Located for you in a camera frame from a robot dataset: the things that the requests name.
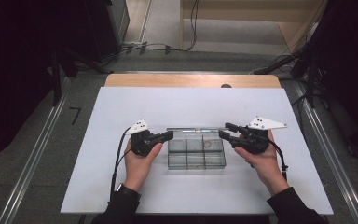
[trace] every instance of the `white bracket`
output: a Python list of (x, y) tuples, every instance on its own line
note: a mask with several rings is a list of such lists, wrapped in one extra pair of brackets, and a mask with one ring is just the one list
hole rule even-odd
[(147, 125), (147, 123), (144, 120), (140, 119), (136, 121), (134, 125), (132, 125), (132, 127), (126, 132), (126, 134), (139, 133), (148, 129), (149, 126)]
[(258, 130), (268, 130), (268, 129), (287, 128), (287, 124), (256, 116), (249, 123), (248, 127), (253, 128), (253, 129), (258, 129)]

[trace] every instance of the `white board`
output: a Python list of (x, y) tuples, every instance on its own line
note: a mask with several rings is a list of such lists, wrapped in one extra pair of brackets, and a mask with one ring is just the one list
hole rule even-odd
[[(289, 166), (289, 185), (306, 206), (320, 214), (333, 214), (283, 89), (124, 87), (101, 88), (61, 212), (104, 212), (120, 137), (138, 119), (148, 123), (151, 133), (162, 133), (167, 128), (223, 127), (226, 122), (246, 125), (255, 116), (287, 124), (288, 128), (273, 130), (273, 135)], [(167, 145), (155, 159), (140, 192), (137, 213), (273, 213), (266, 202), (267, 188), (227, 141), (227, 166), (223, 170), (170, 171)], [(122, 162), (117, 186), (124, 179)]]

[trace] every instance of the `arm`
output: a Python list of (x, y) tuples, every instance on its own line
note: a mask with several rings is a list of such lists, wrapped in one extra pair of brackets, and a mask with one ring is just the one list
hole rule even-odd
[[(131, 140), (127, 144), (124, 153), (126, 163), (126, 180), (123, 185), (125, 188), (139, 192), (149, 175), (153, 160), (161, 151), (162, 144), (153, 147), (147, 157), (136, 156), (131, 151)], [(120, 192), (113, 193), (113, 200), (109, 203), (106, 211), (92, 220), (92, 224), (104, 223), (131, 223), (132, 217), (138, 208), (139, 201)]]
[[(268, 131), (268, 137), (270, 140), (274, 140), (271, 131)], [(271, 195), (268, 203), (274, 210), (280, 224), (326, 223), (321, 216), (301, 201), (295, 190), (290, 188), (283, 178), (273, 145), (269, 145), (264, 153), (258, 155), (253, 155), (241, 147), (236, 147), (234, 150), (246, 162), (253, 165), (259, 179), (267, 187)]]

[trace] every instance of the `clear compartment organizer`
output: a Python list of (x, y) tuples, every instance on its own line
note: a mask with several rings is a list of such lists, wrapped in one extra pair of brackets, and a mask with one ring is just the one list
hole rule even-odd
[(168, 142), (170, 170), (224, 169), (223, 141), (219, 128), (169, 128), (173, 139)]

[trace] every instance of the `hand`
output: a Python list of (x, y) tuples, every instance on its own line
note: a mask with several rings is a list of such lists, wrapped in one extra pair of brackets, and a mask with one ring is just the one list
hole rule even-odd
[(161, 148), (162, 144), (158, 143), (153, 147), (147, 157), (141, 157), (135, 155), (131, 151), (131, 140), (129, 140), (127, 148), (124, 152), (128, 152), (124, 158), (126, 162), (127, 174), (126, 180), (123, 183), (125, 187), (139, 192), (149, 175), (153, 160), (157, 157)]
[[(270, 130), (268, 130), (268, 138), (274, 141)], [(246, 162), (253, 165), (257, 171), (258, 178), (266, 185), (271, 196), (289, 188), (279, 169), (277, 153), (272, 144), (269, 144), (264, 153), (257, 155), (251, 154), (242, 147), (235, 147), (234, 150), (243, 157)]]

